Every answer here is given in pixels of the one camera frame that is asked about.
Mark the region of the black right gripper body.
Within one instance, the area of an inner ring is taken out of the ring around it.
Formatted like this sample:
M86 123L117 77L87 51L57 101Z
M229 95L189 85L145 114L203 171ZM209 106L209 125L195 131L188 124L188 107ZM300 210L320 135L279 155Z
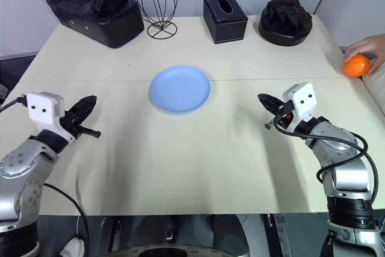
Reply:
M291 124L294 118L294 115L292 112L293 110L294 110L293 108L281 108L277 110L267 109L267 111L269 111L271 114L279 117L277 124L283 129L287 129L288 126Z

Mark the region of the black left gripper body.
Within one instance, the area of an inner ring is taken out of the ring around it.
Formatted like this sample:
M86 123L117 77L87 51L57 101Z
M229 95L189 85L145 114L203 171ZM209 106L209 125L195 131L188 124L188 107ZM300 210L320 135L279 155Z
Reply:
M90 111L66 111L64 117L60 118L60 125L76 139L82 134L99 138L101 136L100 131L95 131L81 125L90 113Z

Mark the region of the person's bare hand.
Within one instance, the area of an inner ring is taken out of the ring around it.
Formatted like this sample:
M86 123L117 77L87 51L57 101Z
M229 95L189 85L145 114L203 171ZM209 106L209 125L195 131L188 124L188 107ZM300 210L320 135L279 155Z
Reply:
M369 71L369 74L372 74L384 63L384 42L384 34L366 37L360 42L350 45L344 53L343 60L344 62L349 61L353 56L364 52L374 53L375 60Z

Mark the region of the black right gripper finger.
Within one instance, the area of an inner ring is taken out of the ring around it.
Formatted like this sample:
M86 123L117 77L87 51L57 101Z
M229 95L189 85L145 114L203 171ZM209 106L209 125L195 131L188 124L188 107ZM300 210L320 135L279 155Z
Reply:
M257 97L263 107L275 116L283 106L283 101L269 94L258 94Z
M284 102L269 94L258 94L258 100L264 108L280 108Z

